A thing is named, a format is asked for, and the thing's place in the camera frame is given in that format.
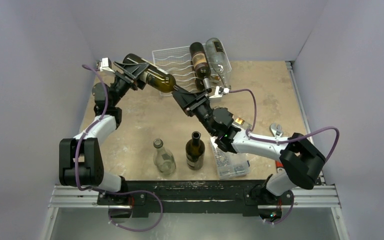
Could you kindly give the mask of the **clear glass wine bottle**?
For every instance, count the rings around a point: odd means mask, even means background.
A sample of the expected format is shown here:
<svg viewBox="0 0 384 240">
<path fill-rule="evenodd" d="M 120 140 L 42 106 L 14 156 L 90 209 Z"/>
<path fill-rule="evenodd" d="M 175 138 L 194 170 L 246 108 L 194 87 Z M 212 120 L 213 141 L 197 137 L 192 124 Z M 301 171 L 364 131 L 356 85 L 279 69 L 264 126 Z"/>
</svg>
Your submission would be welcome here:
<svg viewBox="0 0 384 240">
<path fill-rule="evenodd" d="M 218 38 L 212 37 L 206 41 L 205 50 L 211 67 L 221 78 L 224 87 L 230 90 L 232 88 L 232 68 L 222 42 Z"/>
</svg>

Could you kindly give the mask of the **olive green wine bottle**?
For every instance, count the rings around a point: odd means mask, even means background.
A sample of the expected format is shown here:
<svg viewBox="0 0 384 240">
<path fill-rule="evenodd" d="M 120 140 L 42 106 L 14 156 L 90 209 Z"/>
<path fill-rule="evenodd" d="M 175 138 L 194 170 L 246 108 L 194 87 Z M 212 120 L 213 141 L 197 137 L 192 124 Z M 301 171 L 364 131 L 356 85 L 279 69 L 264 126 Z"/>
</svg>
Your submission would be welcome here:
<svg viewBox="0 0 384 240">
<path fill-rule="evenodd" d="M 192 67 L 195 73 L 196 78 L 203 79 L 205 90 L 207 93 L 212 92 L 212 87 L 210 83 L 211 77 L 211 68 L 207 61 L 205 50 L 203 45 L 200 42 L 194 42 L 189 47 L 189 52 L 191 55 Z"/>
</svg>

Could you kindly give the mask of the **dark green wine bottle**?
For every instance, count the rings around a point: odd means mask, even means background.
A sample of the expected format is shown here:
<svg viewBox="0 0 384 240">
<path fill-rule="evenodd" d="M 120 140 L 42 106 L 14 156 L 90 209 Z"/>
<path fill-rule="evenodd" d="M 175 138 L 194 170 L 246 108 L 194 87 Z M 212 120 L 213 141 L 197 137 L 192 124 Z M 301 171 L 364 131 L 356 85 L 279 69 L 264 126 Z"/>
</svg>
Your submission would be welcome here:
<svg viewBox="0 0 384 240">
<path fill-rule="evenodd" d="M 139 78 L 162 93 L 171 93 L 179 89 L 173 75 L 136 54 L 129 53 L 122 62 L 124 64 L 149 64 Z"/>
</svg>

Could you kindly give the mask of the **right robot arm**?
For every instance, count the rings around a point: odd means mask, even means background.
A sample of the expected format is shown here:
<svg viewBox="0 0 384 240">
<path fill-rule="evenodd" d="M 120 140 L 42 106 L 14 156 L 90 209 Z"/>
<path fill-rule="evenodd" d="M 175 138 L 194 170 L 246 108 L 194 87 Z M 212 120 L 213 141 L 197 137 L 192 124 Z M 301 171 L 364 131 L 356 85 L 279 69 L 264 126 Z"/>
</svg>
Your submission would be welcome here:
<svg viewBox="0 0 384 240">
<path fill-rule="evenodd" d="M 327 158 L 304 135 L 276 138 L 251 133 L 235 122 L 226 107 L 212 108 L 206 91 L 192 93 L 176 85 L 172 96 L 187 116 L 199 120 L 223 152 L 252 154 L 283 165 L 282 172 L 263 183 L 260 196 L 264 202 L 272 204 L 296 187 L 314 188 Z"/>
</svg>

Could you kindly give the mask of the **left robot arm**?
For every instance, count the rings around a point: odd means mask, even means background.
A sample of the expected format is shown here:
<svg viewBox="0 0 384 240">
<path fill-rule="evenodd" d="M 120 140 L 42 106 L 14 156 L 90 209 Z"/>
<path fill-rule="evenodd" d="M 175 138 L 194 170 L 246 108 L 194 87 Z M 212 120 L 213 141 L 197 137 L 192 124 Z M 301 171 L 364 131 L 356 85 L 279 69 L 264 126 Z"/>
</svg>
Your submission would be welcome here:
<svg viewBox="0 0 384 240">
<path fill-rule="evenodd" d="M 117 103 L 129 90 L 143 89 L 140 76 L 150 67 L 144 63 L 121 63 L 121 72 L 114 72 L 114 82 L 104 83 L 96 69 L 84 64 L 99 79 L 92 89 L 95 117 L 86 129 L 59 143 L 59 182 L 80 191 L 93 190 L 109 195 L 118 205 L 126 203 L 131 192 L 124 177 L 105 171 L 100 145 L 122 122 L 122 110 Z"/>
</svg>

